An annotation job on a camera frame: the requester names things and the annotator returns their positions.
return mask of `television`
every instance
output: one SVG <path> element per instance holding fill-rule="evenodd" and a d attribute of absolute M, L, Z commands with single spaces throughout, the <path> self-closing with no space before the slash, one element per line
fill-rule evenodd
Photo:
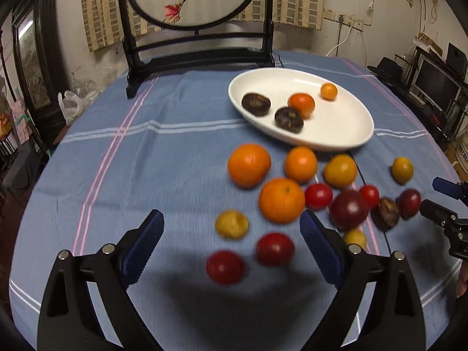
<path fill-rule="evenodd" d="M 429 60 L 423 60 L 414 84 L 434 107 L 448 113 L 460 95 L 460 86 Z"/>

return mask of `curtain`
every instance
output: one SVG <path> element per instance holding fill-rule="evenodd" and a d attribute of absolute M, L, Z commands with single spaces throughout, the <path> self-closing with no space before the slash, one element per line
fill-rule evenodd
<path fill-rule="evenodd" d="M 234 20 L 263 21 L 265 0 L 253 0 Z M 86 38 L 90 51 L 112 45 L 123 37 L 118 0 L 81 0 Z M 134 36 L 161 28 L 139 16 L 127 1 Z M 321 30 L 324 0 L 273 0 L 273 22 Z"/>

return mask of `white plate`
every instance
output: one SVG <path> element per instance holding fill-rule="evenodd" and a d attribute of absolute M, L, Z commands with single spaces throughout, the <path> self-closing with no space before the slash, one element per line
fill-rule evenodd
<path fill-rule="evenodd" d="M 263 68 L 244 72 L 229 84 L 232 104 L 244 118 L 262 132 L 293 145 L 305 145 L 315 150 L 335 152 L 365 144 L 374 133 L 374 121 L 367 108 L 356 96 L 336 83 L 335 101 L 320 97 L 320 87 L 329 80 L 307 72 Z M 242 107 L 246 93 L 255 92 L 271 101 L 269 113 L 256 117 Z M 275 112 L 287 106 L 293 93 L 305 92 L 315 100 L 315 110 L 304 120 L 300 133 L 292 133 L 275 125 Z"/>

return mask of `flower painting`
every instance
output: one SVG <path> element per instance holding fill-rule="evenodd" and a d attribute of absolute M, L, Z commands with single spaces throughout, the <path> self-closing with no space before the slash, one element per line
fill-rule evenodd
<path fill-rule="evenodd" d="M 178 4 L 175 5 L 166 5 L 164 7 L 164 21 L 167 22 L 170 25 L 175 25 L 176 22 L 179 22 L 180 20 L 180 11 L 185 4 L 187 0 L 182 0 L 182 2 L 179 2 Z"/>
<path fill-rule="evenodd" d="M 183 3 L 178 3 L 176 5 L 166 5 L 164 9 L 166 10 L 164 17 L 165 20 L 168 20 L 168 23 L 174 25 L 178 20 L 180 20 L 180 8 Z"/>

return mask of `chestnut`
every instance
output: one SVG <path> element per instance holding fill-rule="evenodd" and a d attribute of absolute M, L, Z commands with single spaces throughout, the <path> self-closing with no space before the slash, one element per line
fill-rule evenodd
<path fill-rule="evenodd" d="M 400 210 L 396 202 L 390 198 L 381 198 L 371 211 L 372 220 L 382 232 L 394 228 L 400 220 Z"/>
<path fill-rule="evenodd" d="M 304 126 L 299 111 L 289 106 L 284 106 L 276 111 L 275 123 L 277 127 L 292 133 L 299 133 Z"/>
<path fill-rule="evenodd" d="M 254 116 L 265 116 L 270 110 L 271 102 L 259 93 L 247 93 L 242 98 L 242 106 Z"/>

